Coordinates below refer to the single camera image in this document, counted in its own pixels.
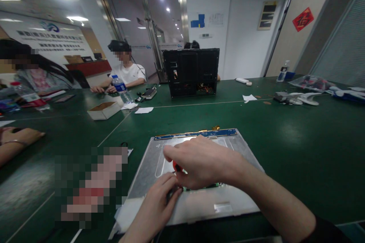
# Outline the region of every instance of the green workbench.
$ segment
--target green workbench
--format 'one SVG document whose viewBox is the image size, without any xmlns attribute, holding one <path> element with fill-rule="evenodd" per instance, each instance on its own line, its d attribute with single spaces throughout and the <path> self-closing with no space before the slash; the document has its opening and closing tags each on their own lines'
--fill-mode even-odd
<svg viewBox="0 0 365 243">
<path fill-rule="evenodd" d="M 217 84 L 217 95 L 171 99 L 167 85 L 140 106 L 155 107 L 135 115 L 124 110 L 106 121 L 93 121 L 86 111 L 110 96 L 89 90 L 52 111 L 24 109 L 3 120 L 11 126 L 32 127 L 47 135 L 0 169 L 0 242 L 37 241 L 54 227 L 54 158 L 85 155 L 92 147 L 133 148 L 123 172 L 126 189 L 134 178 L 150 137 L 211 129 L 238 128 L 266 173 L 303 201 L 315 214 L 335 224 L 365 219 L 365 125 L 363 106 L 330 95 L 315 98 L 319 106 L 282 105 L 272 100 L 276 91 L 300 90 L 275 78 L 250 79 L 248 87 L 234 80 Z M 144 86 L 131 93 L 142 92 Z M 243 95 L 260 96 L 243 102 Z M 83 230 L 76 242 L 105 242 L 114 224 L 106 213 L 98 229 Z M 70 242 L 77 229 L 57 230 L 49 242 Z M 276 235 L 261 213 L 166 227 L 160 242 L 238 241 Z"/>
</svg>

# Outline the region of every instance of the white t-shirt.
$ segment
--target white t-shirt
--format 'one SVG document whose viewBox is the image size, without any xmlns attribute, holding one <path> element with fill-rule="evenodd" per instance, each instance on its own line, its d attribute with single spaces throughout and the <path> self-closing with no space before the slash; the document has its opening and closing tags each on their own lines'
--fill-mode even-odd
<svg viewBox="0 0 365 243">
<path fill-rule="evenodd" d="M 111 71 L 109 77 L 112 78 L 113 75 L 117 75 L 119 79 L 121 79 L 124 84 L 128 84 L 134 82 L 138 78 L 145 77 L 146 71 L 141 65 L 132 64 L 132 66 L 125 68 L 123 64 L 119 66 L 115 66 Z"/>
</svg>

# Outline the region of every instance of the cardboard box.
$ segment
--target cardboard box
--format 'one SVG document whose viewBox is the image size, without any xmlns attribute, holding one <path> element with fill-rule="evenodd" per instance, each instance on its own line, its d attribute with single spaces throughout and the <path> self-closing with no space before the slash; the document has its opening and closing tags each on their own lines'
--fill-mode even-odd
<svg viewBox="0 0 365 243">
<path fill-rule="evenodd" d="M 84 62 L 81 58 L 81 55 L 65 55 L 65 58 L 70 64 Z"/>
<path fill-rule="evenodd" d="M 121 110 L 117 102 L 102 103 L 88 111 L 93 120 L 107 120 Z"/>
</svg>

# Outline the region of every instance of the plastic bag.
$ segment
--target plastic bag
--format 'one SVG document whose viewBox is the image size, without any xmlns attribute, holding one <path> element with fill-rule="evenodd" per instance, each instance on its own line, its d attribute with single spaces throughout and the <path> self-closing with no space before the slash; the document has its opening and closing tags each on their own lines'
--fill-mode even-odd
<svg viewBox="0 0 365 243">
<path fill-rule="evenodd" d="M 328 82 L 327 80 L 323 79 L 322 77 L 313 76 L 313 75 L 306 75 L 306 76 L 300 77 L 298 79 L 292 80 L 289 83 L 296 87 L 314 90 L 314 91 L 321 92 L 321 93 L 325 92 L 331 86 L 335 86 L 335 84 Z"/>
</svg>

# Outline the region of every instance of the black computer case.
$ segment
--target black computer case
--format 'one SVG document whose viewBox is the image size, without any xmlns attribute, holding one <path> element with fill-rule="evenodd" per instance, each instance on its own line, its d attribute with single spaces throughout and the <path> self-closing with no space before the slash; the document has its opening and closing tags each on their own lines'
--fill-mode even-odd
<svg viewBox="0 0 365 243">
<path fill-rule="evenodd" d="M 215 95 L 219 49 L 163 50 L 171 97 Z"/>
</svg>

